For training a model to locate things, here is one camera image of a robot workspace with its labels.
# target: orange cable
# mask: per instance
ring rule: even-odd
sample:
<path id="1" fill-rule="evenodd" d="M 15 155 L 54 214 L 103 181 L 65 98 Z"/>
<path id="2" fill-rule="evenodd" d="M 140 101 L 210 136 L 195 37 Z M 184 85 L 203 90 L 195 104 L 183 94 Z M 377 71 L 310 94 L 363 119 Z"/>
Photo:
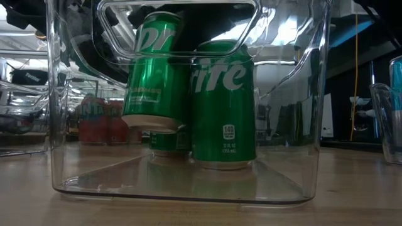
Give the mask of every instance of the orange cable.
<path id="1" fill-rule="evenodd" d="M 352 114 L 352 131 L 350 132 L 350 141 L 353 139 L 354 132 L 354 116 L 356 113 L 356 95 L 357 95 L 357 79 L 359 78 L 359 15 L 356 13 L 356 78 L 354 80 L 354 101 L 353 101 L 353 114 Z"/>

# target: wooden table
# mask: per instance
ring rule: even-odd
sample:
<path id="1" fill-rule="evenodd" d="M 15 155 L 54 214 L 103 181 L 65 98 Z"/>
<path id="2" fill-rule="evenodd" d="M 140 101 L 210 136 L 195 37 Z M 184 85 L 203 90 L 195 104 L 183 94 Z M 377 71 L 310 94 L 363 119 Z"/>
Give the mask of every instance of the wooden table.
<path id="1" fill-rule="evenodd" d="M 320 155 L 317 195 L 292 208 L 105 198 L 51 187 L 50 156 L 0 158 L 0 225 L 402 225 L 402 166 L 341 149 Z"/>

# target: green soda can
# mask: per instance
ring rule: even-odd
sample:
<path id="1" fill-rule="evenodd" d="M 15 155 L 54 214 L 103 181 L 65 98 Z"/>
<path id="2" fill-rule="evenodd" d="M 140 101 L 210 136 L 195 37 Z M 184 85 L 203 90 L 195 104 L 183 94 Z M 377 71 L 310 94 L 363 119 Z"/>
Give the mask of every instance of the green soda can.
<path id="1" fill-rule="evenodd" d="M 137 53 L 169 53 L 180 18 L 149 14 L 139 32 Z M 190 64 L 168 63 L 167 57 L 137 58 L 130 69 L 122 119 L 142 131 L 175 133 L 188 121 Z"/>
<path id="2" fill-rule="evenodd" d="M 227 52 L 235 44 L 208 41 L 197 51 Z M 256 158 L 253 70 L 245 45 L 229 57 L 194 60 L 192 151 L 202 167 L 235 170 Z"/>
<path id="3" fill-rule="evenodd" d="M 190 151 L 190 135 L 187 131 L 175 134 L 157 134 L 151 132 L 149 148 L 157 156 L 183 156 Z"/>

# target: clear plastic container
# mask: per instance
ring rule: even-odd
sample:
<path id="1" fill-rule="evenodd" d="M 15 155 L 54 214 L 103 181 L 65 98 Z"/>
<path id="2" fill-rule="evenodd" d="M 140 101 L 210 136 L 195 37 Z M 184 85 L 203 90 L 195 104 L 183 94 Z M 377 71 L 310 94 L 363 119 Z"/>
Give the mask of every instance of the clear plastic container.
<path id="1" fill-rule="evenodd" d="M 385 160 L 389 163 L 402 164 L 401 106 L 400 89 L 376 83 L 370 86 L 374 110 L 379 119 Z"/>
<path id="2" fill-rule="evenodd" d="M 54 189 L 314 197 L 332 1 L 47 4 Z"/>
<path id="3" fill-rule="evenodd" d="M 0 59 L 0 157 L 45 152 L 49 145 L 48 73 L 10 65 Z M 36 81 L 42 85 L 33 85 Z"/>

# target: sprite text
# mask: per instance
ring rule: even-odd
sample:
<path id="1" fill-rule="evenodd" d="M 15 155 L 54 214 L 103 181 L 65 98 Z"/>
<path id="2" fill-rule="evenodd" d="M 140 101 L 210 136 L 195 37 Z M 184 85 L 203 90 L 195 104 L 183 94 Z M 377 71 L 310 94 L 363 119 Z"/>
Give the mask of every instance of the sprite text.
<path id="1" fill-rule="evenodd" d="M 216 63 L 211 65 L 209 58 L 204 58 L 200 60 L 200 67 L 205 68 L 203 70 L 196 70 L 191 75 L 191 89 L 193 90 L 194 80 L 196 80 L 194 93 L 201 92 L 202 85 L 205 78 L 207 79 L 206 91 L 215 90 L 218 79 L 220 75 L 224 73 L 223 84 L 228 90 L 237 90 L 243 86 L 243 83 L 236 84 L 235 80 L 243 78 L 246 74 L 246 68 L 242 65 L 242 61 L 237 60 L 232 62 L 230 65 L 225 64 L 225 59 L 218 60 Z"/>
<path id="2" fill-rule="evenodd" d="M 169 28 L 164 29 L 161 33 L 156 28 L 143 28 L 140 32 L 137 48 L 142 51 L 152 45 L 153 50 L 161 50 L 168 38 L 174 35 L 175 31 Z"/>

